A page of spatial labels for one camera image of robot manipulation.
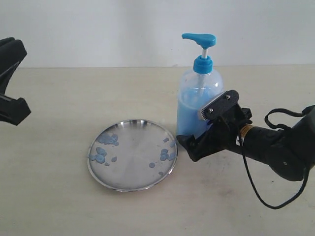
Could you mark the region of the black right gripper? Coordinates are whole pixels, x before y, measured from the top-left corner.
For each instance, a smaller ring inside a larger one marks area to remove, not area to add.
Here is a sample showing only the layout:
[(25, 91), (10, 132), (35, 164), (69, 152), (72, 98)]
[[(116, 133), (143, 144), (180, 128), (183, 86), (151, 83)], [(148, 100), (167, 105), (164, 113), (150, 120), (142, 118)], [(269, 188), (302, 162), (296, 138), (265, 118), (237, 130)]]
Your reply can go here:
[(197, 139), (193, 135), (177, 135), (176, 138), (194, 162), (222, 150), (241, 154), (238, 132), (244, 125), (252, 123), (251, 117), (249, 108), (236, 108), (218, 117)]

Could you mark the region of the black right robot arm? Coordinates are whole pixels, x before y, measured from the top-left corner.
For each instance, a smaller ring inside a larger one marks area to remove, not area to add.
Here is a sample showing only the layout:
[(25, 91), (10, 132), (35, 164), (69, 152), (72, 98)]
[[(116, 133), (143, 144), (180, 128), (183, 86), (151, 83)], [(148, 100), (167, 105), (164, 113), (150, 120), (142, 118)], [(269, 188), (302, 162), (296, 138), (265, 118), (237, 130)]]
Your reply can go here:
[(212, 121), (212, 126), (199, 138), (189, 137), (186, 150), (197, 162), (222, 150), (244, 155), (268, 165), (276, 174), (289, 181), (301, 181), (315, 165), (315, 108), (301, 113), (273, 109), (270, 114), (283, 113), (300, 118), (293, 126), (272, 124), (269, 128), (252, 125), (251, 111), (235, 106)]

